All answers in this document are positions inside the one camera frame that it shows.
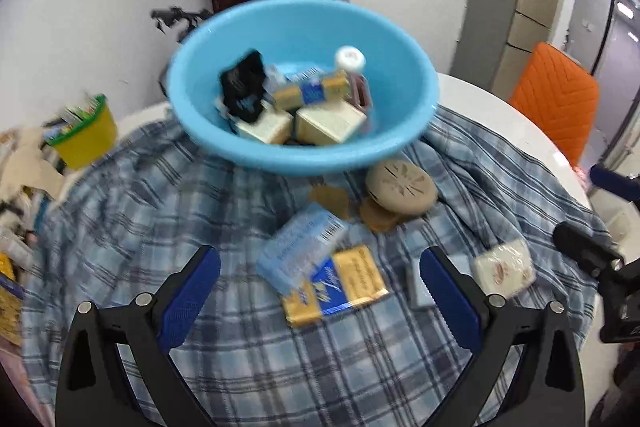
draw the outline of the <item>orange chair backrest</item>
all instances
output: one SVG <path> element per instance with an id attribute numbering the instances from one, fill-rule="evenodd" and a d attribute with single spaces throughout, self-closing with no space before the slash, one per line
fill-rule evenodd
<path id="1" fill-rule="evenodd" d="M 598 109 L 598 83 L 550 44 L 538 44 L 509 104 L 536 124 L 575 167 Z"/>

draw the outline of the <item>yellow and green container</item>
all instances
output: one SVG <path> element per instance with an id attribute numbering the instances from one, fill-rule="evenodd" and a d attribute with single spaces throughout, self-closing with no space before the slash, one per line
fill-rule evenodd
<path id="1" fill-rule="evenodd" d="M 107 105 L 107 97 L 99 94 L 95 100 L 98 105 L 91 118 L 49 142 L 70 169 L 86 167 L 116 143 L 118 129 Z"/>

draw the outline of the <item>white cap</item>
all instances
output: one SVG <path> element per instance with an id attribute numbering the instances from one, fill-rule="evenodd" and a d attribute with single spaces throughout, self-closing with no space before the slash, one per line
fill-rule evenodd
<path id="1" fill-rule="evenodd" d="M 343 46 L 335 54 L 335 67 L 347 73 L 362 73 L 367 61 L 358 48 Z"/>

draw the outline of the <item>black pouch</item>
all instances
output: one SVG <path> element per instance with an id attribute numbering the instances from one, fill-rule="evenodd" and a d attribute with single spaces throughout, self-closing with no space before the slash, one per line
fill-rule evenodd
<path id="1" fill-rule="evenodd" d="M 246 123 L 258 120 L 263 110 L 265 79 L 262 55 L 256 50 L 251 50 L 230 70 L 220 73 L 222 103 L 229 115 Z"/>

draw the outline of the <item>green rim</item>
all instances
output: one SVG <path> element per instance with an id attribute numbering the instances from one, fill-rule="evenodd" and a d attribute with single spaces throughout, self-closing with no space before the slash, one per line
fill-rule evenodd
<path id="1" fill-rule="evenodd" d="M 74 137 L 79 132 L 84 131 L 84 129 L 86 129 L 92 123 L 94 123 L 95 119 L 98 118 L 100 114 L 107 107 L 107 97 L 104 96 L 103 94 L 99 94 L 95 97 L 95 101 L 98 102 L 98 107 L 95 108 L 95 112 L 92 114 L 91 118 L 79 123 L 78 125 L 73 127 L 71 131 L 69 131 L 66 134 L 63 134 L 62 136 L 58 136 L 55 140 L 47 141 L 47 144 L 49 144 L 52 147 L 55 147 L 56 145 L 61 144 L 63 141 L 66 141 L 69 138 Z"/>

